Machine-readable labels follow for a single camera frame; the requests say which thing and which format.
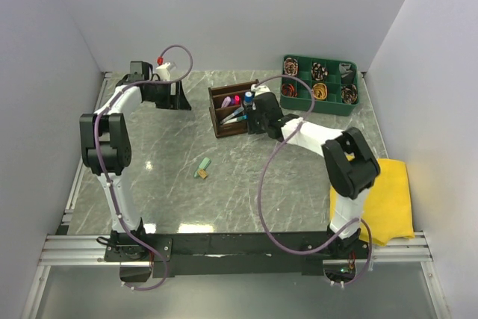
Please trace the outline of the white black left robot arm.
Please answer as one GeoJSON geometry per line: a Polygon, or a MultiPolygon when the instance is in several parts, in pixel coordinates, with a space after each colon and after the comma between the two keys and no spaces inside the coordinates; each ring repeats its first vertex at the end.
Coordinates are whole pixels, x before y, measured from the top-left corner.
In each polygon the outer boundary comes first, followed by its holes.
{"type": "Polygon", "coordinates": [[[126,120],[144,102],[159,109],[187,110],[192,107],[183,91],[182,79],[173,79],[173,62],[158,59],[153,67],[132,61],[130,73],[118,82],[113,95],[92,114],[80,117],[81,157],[85,167],[99,180],[112,218],[112,232],[126,234],[122,251],[134,261],[145,258],[149,242],[143,220],[134,206],[127,168],[132,160],[126,120]]]}

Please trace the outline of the green cap white marker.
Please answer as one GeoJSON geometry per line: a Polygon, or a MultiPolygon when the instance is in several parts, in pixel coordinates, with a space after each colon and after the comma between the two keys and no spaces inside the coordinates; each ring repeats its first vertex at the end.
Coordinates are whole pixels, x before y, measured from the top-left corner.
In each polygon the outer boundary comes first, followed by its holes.
{"type": "Polygon", "coordinates": [[[221,121],[220,125],[222,125],[222,126],[231,125],[233,123],[239,123],[239,122],[242,122],[244,120],[247,120],[247,115],[236,116],[236,117],[230,119],[229,121],[227,121],[225,123],[222,123],[222,121],[221,121]]]}

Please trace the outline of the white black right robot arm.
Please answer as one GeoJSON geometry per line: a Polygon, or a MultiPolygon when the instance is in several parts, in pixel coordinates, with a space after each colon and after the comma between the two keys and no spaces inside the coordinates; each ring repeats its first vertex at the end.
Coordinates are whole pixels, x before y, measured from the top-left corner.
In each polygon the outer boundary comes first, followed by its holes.
{"type": "Polygon", "coordinates": [[[329,253],[343,258],[353,250],[352,238],[360,233],[364,204],[380,175],[378,160],[358,128],[339,130],[319,126],[294,114],[285,115],[271,91],[253,93],[254,120],[279,145],[279,150],[295,145],[323,157],[330,185],[336,192],[327,240],[329,253]]]}

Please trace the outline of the lilac pen case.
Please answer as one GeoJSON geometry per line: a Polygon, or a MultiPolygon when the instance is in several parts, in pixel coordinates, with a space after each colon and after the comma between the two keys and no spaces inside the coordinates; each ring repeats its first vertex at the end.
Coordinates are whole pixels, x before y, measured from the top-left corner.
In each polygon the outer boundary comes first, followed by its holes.
{"type": "Polygon", "coordinates": [[[229,96],[227,96],[227,97],[223,100],[223,102],[222,102],[222,104],[221,104],[221,108],[226,108],[226,107],[230,106],[231,101],[232,101],[231,98],[230,98],[229,96]]]}

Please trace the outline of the blue grey glue stick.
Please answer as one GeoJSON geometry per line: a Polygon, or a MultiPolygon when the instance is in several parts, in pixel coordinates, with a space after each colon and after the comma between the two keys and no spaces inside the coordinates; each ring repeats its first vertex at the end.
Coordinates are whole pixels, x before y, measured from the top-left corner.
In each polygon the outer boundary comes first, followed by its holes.
{"type": "Polygon", "coordinates": [[[253,98],[254,98],[254,93],[251,91],[247,91],[244,94],[243,103],[245,105],[251,105],[253,103],[253,98]]]}

